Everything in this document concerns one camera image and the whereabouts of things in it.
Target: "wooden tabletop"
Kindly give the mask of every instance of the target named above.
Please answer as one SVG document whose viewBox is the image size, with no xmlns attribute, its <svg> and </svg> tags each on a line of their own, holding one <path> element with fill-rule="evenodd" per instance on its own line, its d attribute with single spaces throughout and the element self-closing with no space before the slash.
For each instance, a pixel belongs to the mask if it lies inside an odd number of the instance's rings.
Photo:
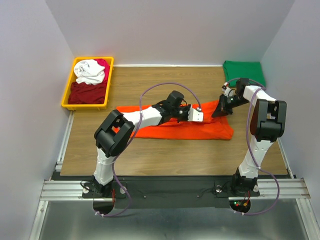
<svg viewBox="0 0 320 240">
<path fill-rule="evenodd" d="M 107 110 L 78 110 L 61 169 L 62 176 L 90 176 L 96 168 L 94 133 L 117 106 L 139 104 L 141 93 L 152 85 L 177 82 L 190 87 L 202 103 L 219 99 L 225 81 L 222 67 L 116 67 L 111 78 Z M 172 90 L 184 94 L 188 103 L 196 103 L 180 86 L 162 85 L 143 98 L 143 104 L 155 104 Z M 247 152 L 246 119 L 249 104 L 234 108 L 227 117 L 234 129 L 231 140 L 167 140 L 137 138 L 121 154 L 115 171 L 123 176 L 232 175 Z M 262 167 L 274 174 L 287 174 L 278 146 L 267 152 Z"/>
</svg>

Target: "laundry basket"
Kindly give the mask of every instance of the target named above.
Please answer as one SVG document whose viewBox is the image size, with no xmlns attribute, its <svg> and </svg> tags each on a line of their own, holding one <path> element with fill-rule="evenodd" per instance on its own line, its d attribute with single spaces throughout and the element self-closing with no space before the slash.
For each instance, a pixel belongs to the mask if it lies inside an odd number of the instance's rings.
<svg viewBox="0 0 320 240">
<path fill-rule="evenodd" d="M 76 81 L 77 76 L 74 73 L 74 67 L 75 65 L 82 61 L 82 60 L 87 60 L 87 59 L 104 59 L 109 65 L 110 65 L 110 70 L 109 70 L 109 75 L 108 75 L 108 82 L 106 85 L 106 90 L 105 90 L 105 97 L 104 97 L 104 102 L 102 104 L 68 104 L 68 99 L 69 95 L 71 93 L 71 84 Z M 68 82 L 65 86 L 63 98 L 61 101 L 61 106 L 63 108 L 67 108 L 69 110 L 103 110 L 107 108 L 107 102 L 108 102 L 108 93 L 110 89 L 110 83 L 111 83 L 111 75 L 112 75 L 112 70 L 114 67 L 114 58 L 112 56 L 86 56 L 86 57 L 76 57 L 73 61 L 72 68 L 70 70 Z"/>
</svg>

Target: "orange cloth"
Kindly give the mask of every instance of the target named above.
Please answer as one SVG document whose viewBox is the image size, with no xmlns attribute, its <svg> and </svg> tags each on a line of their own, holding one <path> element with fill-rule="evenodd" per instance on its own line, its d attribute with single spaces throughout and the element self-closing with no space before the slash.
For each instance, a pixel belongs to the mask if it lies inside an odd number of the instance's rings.
<svg viewBox="0 0 320 240">
<path fill-rule="evenodd" d="M 207 139 L 224 139 L 230 140 L 234 130 L 228 124 L 225 116 L 212 118 L 211 115 L 217 107 L 217 101 L 211 101 L 201 104 L 204 119 L 203 122 L 181 121 L 171 119 L 158 126 L 147 126 L 139 129 L 136 138 L 147 139 L 183 139 L 183 140 L 207 140 Z M 121 113 L 131 113 L 139 111 L 139 106 L 117 106 Z"/>
</svg>

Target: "folded garment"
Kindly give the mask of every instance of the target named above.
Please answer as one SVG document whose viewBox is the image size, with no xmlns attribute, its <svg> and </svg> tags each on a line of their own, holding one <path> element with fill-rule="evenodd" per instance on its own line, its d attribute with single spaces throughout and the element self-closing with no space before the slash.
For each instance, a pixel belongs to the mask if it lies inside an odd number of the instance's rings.
<svg viewBox="0 0 320 240">
<path fill-rule="evenodd" d="M 223 63 L 223 71 L 226 82 L 235 78 L 247 78 L 266 86 L 266 80 L 262 72 L 261 64 L 258 61 L 225 61 Z M 229 86 L 235 87 L 236 81 L 230 82 Z"/>
<path fill-rule="evenodd" d="M 95 59 L 96 60 L 96 62 L 100 65 L 100 66 L 102 66 L 102 67 L 104 67 L 104 79 L 103 79 L 103 83 L 107 83 L 108 82 L 108 77 L 109 77 L 109 72 L 110 72 L 110 65 L 107 63 L 107 61 L 106 60 L 104 60 L 104 59 L 102 59 L 102 58 L 100 58 L 100 59 Z"/>
<path fill-rule="evenodd" d="M 78 84 L 86 83 L 97 85 L 105 79 L 105 67 L 98 64 L 94 59 L 79 61 L 73 68 L 74 74 L 78 77 Z"/>
<path fill-rule="evenodd" d="M 71 84 L 69 104 L 103 104 L 105 102 L 107 83 L 98 85 L 86 84 L 85 82 Z"/>
<path fill-rule="evenodd" d="M 148 126 L 136 134 L 136 138 L 149 139 L 179 139 L 179 140 L 208 140 L 223 139 L 230 140 L 234 134 L 234 130 L 228 124 L 225 116 L 212 118 L 211 115 L 216 109 L 219 101 L 211 101 L 201 104 L 204 119 L 203 122 L 181 121 L 176 119 L 158 125 Z M 150 105 L 144 105 L 142 109 L 146 109 Z M 198 104 L 193 104 L 193 108 L 197 108 Z M 117 106 L 121 113 L 131 113 L 139 111 L 139 106 Z"/>
</svg>

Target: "gray wall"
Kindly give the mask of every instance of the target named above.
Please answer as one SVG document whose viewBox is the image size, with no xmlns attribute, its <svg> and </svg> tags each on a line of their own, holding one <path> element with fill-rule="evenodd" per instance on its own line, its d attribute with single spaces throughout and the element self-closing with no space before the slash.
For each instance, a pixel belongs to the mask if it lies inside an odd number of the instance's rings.
<svg viewBox="0 0 320 240">
<path fill-rule="evenodd" d="M 320 2 L 296 0 L 262 59 L 268 93 L 287 102 L 281 141 L 320 221 Z"/>
<path fill-rule="evenodd" d="M 26 240 L 58 155 L 73 55 L 43 0 L 0 3 L 0 239 Z"/>
<path fill-rule="evenodd" d="M 294 0 L 46 0 L 75 56 L 116 64 L 260 61 Z"/>
</svg>

